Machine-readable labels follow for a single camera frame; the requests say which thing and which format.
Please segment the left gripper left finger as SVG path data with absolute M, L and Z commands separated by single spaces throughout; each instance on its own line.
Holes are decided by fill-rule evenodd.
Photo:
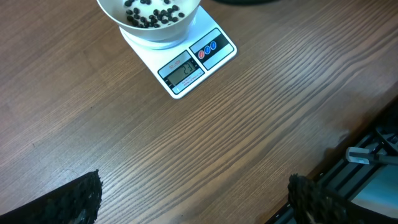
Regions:
M 99 171 L 85 175 L 1 215 L 1 223 L 94 224 L 102 201 Z

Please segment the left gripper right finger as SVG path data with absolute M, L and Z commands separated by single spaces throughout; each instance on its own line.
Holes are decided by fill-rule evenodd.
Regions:
M 396 218 L 360 207 L 302 175 L 289 177 L 288 191 L 297 223 L 397 224 Z

